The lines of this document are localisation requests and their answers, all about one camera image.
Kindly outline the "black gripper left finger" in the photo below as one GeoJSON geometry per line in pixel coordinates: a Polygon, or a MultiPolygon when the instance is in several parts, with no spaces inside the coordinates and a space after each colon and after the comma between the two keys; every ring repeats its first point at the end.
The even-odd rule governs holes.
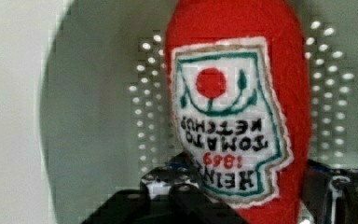
{"type": "Polygon", "coordinates": [[[248,224],[233,208],[209,199],[182,152],[141,178],[140,188],[111,196],[81,224],[248,224]]]}

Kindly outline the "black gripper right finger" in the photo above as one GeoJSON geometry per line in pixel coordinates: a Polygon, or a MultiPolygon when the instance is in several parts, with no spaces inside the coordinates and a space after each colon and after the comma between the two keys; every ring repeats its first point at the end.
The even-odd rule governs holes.
{"type": "Polygon", "coordinates": [[[358,169],[309,160],[301,200],[314,224],[358,224],[358,169]]]}

